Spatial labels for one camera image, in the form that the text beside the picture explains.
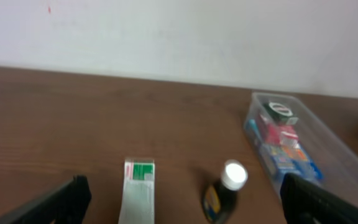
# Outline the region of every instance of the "table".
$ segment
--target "table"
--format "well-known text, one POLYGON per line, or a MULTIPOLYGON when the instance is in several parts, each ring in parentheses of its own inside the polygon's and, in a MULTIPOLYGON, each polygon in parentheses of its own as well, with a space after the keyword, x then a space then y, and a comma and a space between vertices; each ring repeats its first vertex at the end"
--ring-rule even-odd
MULTIPOLYGON (((155 223, 207 223, 203 186, 228 159, 249 180, 229 223, 285 223, 242 130, 252 90, 0 68, 0 215, 88 177, 84 223, 117 223, 126 157, 156 164, 155 223)), ((358 154, 358 100, 292 94, 358 154)))

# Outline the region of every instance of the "brown tabletop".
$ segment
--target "brown tabletop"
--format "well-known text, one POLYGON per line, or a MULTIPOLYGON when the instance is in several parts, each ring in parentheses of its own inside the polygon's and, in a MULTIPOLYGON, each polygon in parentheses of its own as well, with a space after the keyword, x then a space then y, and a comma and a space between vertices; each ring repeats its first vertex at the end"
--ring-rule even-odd
MULTIPOLYGON (((249 180, 228 223, 285 223, 242 130, 251 93, 0 68, 0 215, 84 174, 93 194, 84 223, 117 223, 124 159, 147 157, 156 224, 207 223, 200 190, 237 159, 249 180)), ((295 96, 358 154, 358 100, 295 96)))

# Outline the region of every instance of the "bottle cap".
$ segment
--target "bottle cap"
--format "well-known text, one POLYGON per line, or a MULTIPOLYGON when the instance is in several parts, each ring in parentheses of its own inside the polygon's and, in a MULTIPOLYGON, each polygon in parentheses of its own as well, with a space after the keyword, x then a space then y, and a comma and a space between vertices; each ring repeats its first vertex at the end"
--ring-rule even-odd
POLYGON ((221 181, 223 186, 229 190, 240 190, 248 179, 247 170, 240 162, 228 160, 224 164, 221 181))

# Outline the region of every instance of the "black bottle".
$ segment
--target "black bottle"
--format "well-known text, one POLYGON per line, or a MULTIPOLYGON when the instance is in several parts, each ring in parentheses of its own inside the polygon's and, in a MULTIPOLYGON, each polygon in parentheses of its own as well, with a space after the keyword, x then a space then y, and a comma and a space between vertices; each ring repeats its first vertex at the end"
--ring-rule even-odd
POLYGON ((248 179, 246 169, 237 161, 225 163, 221 179, 210 185, 201 199, 204 214, 213 224, 227 221, 237 204, 237 191, 248 179))

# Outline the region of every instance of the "wall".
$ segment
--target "wall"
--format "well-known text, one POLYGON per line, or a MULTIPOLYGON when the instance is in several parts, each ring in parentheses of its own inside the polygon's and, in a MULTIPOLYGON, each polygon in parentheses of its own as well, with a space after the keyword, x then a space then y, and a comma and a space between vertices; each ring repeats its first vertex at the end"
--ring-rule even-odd
POLYGON ((358 97, 358 0, 0 0, 0 65, 358 97))

